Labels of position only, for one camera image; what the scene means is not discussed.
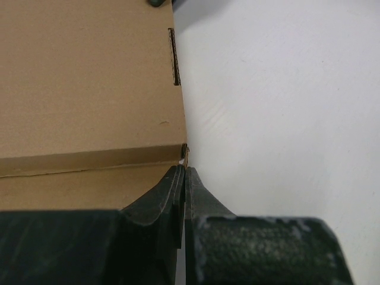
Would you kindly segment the cardboard box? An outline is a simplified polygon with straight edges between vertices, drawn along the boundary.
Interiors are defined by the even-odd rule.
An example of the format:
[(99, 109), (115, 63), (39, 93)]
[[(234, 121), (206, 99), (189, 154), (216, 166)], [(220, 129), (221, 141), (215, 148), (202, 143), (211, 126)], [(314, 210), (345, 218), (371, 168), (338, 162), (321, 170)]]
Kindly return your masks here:
[(121, 209), (186, 161), (171, 1), (1, 2), (1, 210)]

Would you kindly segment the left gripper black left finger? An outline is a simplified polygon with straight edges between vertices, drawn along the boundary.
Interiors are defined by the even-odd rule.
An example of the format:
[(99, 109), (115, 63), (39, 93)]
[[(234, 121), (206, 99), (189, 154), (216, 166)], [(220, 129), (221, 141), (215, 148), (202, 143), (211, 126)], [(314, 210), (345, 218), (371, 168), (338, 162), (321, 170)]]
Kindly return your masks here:
[(174, 284), (185, 168), (121, 210), (3, 211), (2, 284)]

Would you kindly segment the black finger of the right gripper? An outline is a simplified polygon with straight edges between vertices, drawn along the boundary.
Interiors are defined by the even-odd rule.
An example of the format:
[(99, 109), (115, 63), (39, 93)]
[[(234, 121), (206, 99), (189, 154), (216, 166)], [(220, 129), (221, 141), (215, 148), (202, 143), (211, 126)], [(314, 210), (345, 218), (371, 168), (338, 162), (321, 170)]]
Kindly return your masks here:
[(148, 0), (148, 3), (153, 7), (160, 7), (166, 0)]

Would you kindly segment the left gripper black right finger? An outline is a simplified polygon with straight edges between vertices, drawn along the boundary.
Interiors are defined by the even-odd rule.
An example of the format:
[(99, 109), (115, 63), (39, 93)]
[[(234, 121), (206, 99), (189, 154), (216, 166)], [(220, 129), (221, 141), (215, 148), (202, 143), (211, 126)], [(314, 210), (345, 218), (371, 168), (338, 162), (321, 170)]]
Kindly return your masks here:
[(338, 239), (313, 217), (237, 216), (185, 178), (187, 284), (352, 284)]

